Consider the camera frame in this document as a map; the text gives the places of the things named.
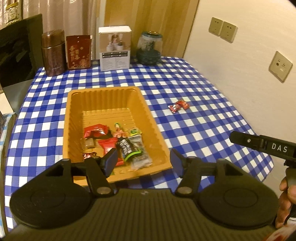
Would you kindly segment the right hand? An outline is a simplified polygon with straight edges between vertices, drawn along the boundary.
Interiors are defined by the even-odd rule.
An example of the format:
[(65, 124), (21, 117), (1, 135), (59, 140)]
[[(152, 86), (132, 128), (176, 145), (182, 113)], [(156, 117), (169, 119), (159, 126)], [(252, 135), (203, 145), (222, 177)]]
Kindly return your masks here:
[(285, 219), (290, 214), (290, 209), (296, 201), (296, 188), (295, 185), (288, 187), (287, 178), (283, 178), (280, 183), (280, 191), (282, 194), (279, 197), (279, 208), (277, 211), (277, 217), (275, 220), (275, 227), (281, 228), (284, 226)]

